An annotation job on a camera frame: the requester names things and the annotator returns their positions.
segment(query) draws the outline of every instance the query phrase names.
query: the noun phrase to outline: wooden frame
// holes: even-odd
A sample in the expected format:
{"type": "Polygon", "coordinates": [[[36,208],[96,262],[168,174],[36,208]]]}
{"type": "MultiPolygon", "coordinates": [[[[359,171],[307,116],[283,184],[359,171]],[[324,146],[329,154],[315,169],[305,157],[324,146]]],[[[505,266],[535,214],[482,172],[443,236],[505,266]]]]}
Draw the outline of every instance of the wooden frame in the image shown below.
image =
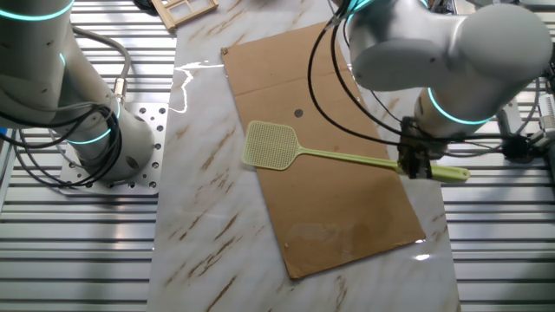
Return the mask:
{"type": "Polygon", "coordinates": [[[162,0],[152,0],[154,7],[158,11],[162,22],[166,25],[168,30],[174,30],[177,26],[181,25],[182,23],[186,23],[191,21],[192,19],[202,16],[210,11],[213,11],[218,8],[218,0],[208,0],[210,5],[201,9],[201,10],[193,10],[192,5],[190,4],[192,0],[168,0],[167,4],[163,4],[162,0]],[[173,18],[172,12],[170,11],[173,8],[180,6],[181,4],[186,4],[191,10],[191,14],[188,16],[181,17],[177,21],[173,18]]]}

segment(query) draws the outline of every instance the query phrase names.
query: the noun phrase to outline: bolt hole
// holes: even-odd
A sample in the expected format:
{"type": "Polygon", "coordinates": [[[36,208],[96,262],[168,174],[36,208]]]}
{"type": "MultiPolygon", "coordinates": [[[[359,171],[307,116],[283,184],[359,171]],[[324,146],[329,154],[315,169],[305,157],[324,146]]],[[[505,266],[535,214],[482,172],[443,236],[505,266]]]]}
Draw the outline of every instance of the bolt hole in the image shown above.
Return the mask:
{"type": "Polygon", "coordinates": [[[126,156],[125,162],[127,162],[127,165],[130,166],[131,169],[134,169],[134,170],[139,169],[139,163],[133,157],[126,156]]]}

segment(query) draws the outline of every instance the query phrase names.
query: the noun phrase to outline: metal slatted platform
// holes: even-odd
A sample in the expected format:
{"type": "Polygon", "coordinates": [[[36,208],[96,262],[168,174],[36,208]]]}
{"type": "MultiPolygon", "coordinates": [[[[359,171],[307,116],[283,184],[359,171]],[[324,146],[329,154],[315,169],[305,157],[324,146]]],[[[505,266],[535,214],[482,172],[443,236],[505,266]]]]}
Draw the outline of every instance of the metal slatted platform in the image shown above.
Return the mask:
{"type": "MultiPolygon", "coordinates": [[[[555,36],[555,13],[540,16],[555,36]]],[[[129,49],[128,101],[168,102],[176,38],[159,18],[131,1],[77,0],[71,19],[129,49]]],[[[97,42],[78,42],[113,85],[123,59],[97,42]]],[[[532,86],[519,103],[526,116],[532,86]]],[[[496,131],[494,121],[480,129],[496,131]]],[[[50,140],[39,130],[27,137],[50,140]]],[[[36,157],[59,175],[62,158],[54,148],[36,157]]],[[[555,185],[547,164],[512,165],[499,155],[441,163],[473,174],[464,185],[442,187],[462,310],[555,311],[555,185]]],[[[66,198],[38,185],[17,163],[9,182],[0,214],[0,311],[146,309],[155,198],[66,198]]]]}

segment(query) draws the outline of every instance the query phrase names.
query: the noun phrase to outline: fly swatter handle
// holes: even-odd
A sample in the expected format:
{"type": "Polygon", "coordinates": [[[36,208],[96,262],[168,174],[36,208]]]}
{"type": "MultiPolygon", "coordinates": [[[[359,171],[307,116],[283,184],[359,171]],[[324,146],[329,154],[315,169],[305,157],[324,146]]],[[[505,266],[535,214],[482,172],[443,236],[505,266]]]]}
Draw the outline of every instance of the fly swatter handle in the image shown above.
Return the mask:
{"type": "MultiPolygon", "coordinates": [[[[383,169],[393,170],[399,174],[405,174],[401,168],[397,165],[396,161],[389,159],[375,159],[371,157],[349,155],[343,153],[333,153],[325,151],[311,150],[307,148],[302,148],[301,153],[308,153],[311,155],[316,155],[320,157],[326,157],[331,159],[341,159],[346,161],[352,161],[362,164],[367,164],[371,166],[380,167],[383,169]]],[[[466,181],[470,178],[470,172],[465,168],[451,167],[451,166],[432,166],[432,179],[441,182],[456,182],[456,181],[466,181]]]]}

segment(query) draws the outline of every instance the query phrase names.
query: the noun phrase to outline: metal bracket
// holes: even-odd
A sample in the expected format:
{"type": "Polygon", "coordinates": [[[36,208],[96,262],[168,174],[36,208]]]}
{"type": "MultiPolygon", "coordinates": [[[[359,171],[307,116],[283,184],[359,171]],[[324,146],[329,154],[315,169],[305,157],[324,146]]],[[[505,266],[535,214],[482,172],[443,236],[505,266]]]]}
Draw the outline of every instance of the metal bracket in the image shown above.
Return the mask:
{"type": "MultiPolygon", "coordinates": [[[[158,194],[166,142],[168,105],[165,103],[126,103],[125,106],[129,113],[140,116],[153,131],[155,145],[153,156],[148,164],[135,176],[114,185],[107,185],[105,182],[98,181],[90,187],[61,189],[63,194],[68,196],[87,196],[91,193],[112,196],[158,194]]],[[[70,145],[68,145],[66,155],[74,162],[79,163],[75,150],[70,145]]],[[[87,176],[88,173],[84,169],[71,166],[67,160],[63,161],[60,177],[62,180],[78,180],[87,176]]]]}
{"type": "Polygon", "coordinates": [[[512,99],[497,113],[497,125],[503,135],[519,131],[522,126],[522,118],[520,118],[519,103],[516,99],[512,99]]]}

